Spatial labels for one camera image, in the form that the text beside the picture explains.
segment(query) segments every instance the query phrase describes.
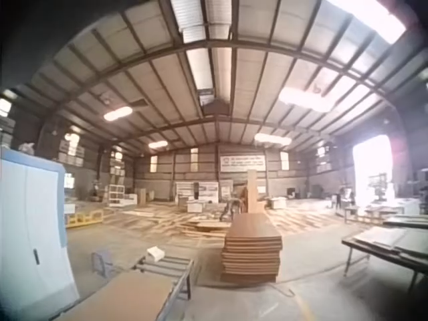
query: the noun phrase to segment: bright doorway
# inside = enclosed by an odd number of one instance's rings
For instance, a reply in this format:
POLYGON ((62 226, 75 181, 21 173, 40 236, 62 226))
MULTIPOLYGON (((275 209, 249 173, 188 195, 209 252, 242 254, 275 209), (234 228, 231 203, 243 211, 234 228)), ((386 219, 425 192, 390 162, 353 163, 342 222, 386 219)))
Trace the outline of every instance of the bright doorway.
POLYGON ((385 184, 384 198, 392 201, 395 198, 393 179, 393 154, 387 135, 379 135, 354 146, 355 198, 360 206, 379 199, 380 183, 385 184))

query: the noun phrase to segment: white machine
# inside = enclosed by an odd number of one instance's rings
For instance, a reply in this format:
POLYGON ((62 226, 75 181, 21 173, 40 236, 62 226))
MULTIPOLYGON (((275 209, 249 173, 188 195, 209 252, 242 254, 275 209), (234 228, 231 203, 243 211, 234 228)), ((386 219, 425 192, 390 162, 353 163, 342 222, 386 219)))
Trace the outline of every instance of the white machine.
POLYGON ((0 305, 47 320, 79 295, 67 253, 61 164, 0 149, 0 305))

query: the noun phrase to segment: concrete floor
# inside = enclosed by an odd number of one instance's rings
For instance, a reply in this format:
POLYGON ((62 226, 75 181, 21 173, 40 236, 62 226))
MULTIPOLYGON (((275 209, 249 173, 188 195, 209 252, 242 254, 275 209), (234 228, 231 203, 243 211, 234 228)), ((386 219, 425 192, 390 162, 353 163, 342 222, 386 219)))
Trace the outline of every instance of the concrete floor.
MULTIPOLYGON (((372 257, 352 266, 348 277, 343 277, 348 248, 340 240, 358 229, 339 225, 284 237, 281 272, 275 285, 215 288, 201 276, 192 300, 178 300, 169 320, 428 320, 421 311, 428 282, 419 282, 408 296, 411 271, 372 257)), ((132 266, 154 245, 109 225, 69 230, 68 242, 81 297, 106 283, 91 271, 93 251, 108 249, 121 270, 132 266)), ((195 259, 207 251, 171 244, 162 249, 170 255, 195 259)))

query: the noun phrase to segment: ceiling light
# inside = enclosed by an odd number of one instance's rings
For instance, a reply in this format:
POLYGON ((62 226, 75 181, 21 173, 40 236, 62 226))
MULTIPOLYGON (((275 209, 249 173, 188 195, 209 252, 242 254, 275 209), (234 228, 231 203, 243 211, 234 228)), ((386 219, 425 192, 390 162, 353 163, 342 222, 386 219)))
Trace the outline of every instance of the ceiling light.
POLYGON ((113 120, 128 116, 130 114, 132 114, 132 108, 125 106, 125 107, 121 107, 119 109, 113 110, 112 112, 108 112, 107 114, 104 115, 104 119, 107 120, 108 122, 112 122, 113 120))
POLYGON ((280 144, 283 146, 290 145, 292 142, 292 139, 289 137, 281 137, 281 136, 262 134, 260 132, 254 136, 254 140, 256 140, 258 142, 269 142, 272 144, 280 144))
POLYGON ((159 142, 151 142, 148 147, 150 148, 160 148, 160 147, 165 147, 168 145, 168 142, 166 140, 161 140, 159 142))
POLYGON ((317 112, 329 112, 334 105, 332 100, 319 94, 289 87, 282 88, 279 99, 286 104, 295 104, 317 112))
POLYGON ((355 16, 389 44, 395 43, 406 30, 403 23, 377 0, 328 0, 328 2, 355 16))
POLYGON ((5 95, 6 97, 8 97, 9 99, 12 99, 12 100, 18 98, 18 95, 9 89, 4 90, 3 95, 5 95))
POLYGON ((0 116, 7 117, 11 110, 12 103, 7 100, 0 99, 0 116))

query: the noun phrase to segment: stack of wooden boards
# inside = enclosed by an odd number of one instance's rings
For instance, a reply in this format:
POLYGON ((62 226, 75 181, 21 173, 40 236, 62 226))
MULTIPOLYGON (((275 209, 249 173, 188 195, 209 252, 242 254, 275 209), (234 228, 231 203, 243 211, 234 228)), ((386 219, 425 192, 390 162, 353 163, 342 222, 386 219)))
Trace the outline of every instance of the stack of wooden boards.
POLYGON ((282 238, 265 213, 234 217, 222 251, 222 280, 236 284, 276 281, 282 238))

